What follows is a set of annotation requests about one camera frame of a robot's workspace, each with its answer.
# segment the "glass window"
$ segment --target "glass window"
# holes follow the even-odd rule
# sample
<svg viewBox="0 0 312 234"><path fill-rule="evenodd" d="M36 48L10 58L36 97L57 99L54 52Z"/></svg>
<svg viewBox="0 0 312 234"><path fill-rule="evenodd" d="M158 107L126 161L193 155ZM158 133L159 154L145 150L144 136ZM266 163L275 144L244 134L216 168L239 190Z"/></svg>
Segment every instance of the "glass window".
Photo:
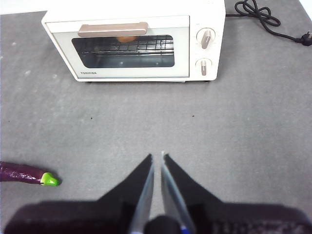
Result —
<svg viewBox="0 0 312 234"><path fill-rule="evenodd" d="M72 43L88 68L172 67L174 41L169 35L74 38Z"/></svg>

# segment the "eggplant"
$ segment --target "eggplant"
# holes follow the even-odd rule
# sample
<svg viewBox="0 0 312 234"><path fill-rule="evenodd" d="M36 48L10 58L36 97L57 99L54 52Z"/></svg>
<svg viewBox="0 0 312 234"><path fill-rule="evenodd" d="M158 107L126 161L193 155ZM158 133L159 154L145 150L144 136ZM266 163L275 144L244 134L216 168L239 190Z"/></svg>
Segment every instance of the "eggplant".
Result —
<svg viewBox="0 0 312 234"><path fill-rule="evenodd" d="M52 173L24 164L0 161L0 181L19 181L28 184L58 186Z"/></svg>

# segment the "white toaster oven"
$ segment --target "white toaster oven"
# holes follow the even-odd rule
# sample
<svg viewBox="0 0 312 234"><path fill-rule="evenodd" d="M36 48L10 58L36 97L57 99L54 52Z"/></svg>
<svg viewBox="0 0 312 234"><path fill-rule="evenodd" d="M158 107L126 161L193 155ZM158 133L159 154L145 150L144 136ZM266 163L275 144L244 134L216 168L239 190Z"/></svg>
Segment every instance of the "white toaster oven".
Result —
<svg viewBox="0 0 312 234"><path fill-rule="evenodd" d="M90 1L42 25L77 81L184 82L216 79L224 20L224 0Z"/></svg>

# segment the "gray mat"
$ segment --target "gray mat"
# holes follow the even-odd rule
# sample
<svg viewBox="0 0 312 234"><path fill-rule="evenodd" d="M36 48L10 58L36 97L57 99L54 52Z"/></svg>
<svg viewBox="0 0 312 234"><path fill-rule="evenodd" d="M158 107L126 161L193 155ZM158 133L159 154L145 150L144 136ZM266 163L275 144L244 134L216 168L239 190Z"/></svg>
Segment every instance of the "gray mat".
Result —
<svg viewBox="0 0 312 234"><path fill-rule="evenodd" d="M282 20L281 32L312 28L297 1L258 2ZM312 217L312 47L254 19L226 19L216 81L81 83L43 15L1 16L1 159L63 182L1 183L2 230L27 203L97 199L162 150L225 201L282 203ZM154 196L151 216L163 212L158 172Z"/></svg>

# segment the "black power cord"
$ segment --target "black power cord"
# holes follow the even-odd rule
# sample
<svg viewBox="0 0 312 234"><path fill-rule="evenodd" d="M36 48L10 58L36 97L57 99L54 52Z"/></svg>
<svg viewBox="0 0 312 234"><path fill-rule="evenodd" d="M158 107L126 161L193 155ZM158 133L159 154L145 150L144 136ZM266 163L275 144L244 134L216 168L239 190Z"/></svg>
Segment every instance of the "black power cord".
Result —
<svg viewBox="0 0 312 234"><path fill-rule="evenodd" d="M260 22L261 22L262 26L265 28L265 30L267 30L267 32L269 32L275 36L287 38L287 39L292 40L296 43L301 43L305 46L312 45L312 34L310 32L304 34L301 38L294 38L294 37L291 37L291 36L288 36L285 34L281 34L281 33L277 33L275 31L271 30L268 27L268 25L278 27L281 25L281 21L278 18L272 16L272 12L271 12L270 8L265 6L265 7L262 7L259 9L256 0L252 0L253 6L251 4L249 4L248 1L249 0L237 2L234 7L235 7L235 10L238 12L238 14L226 14L226 17L253 17L253 18L257 18L260 20ZM241 11L238 8L239 5L242 5L243 9L246 12Z"/></svg>

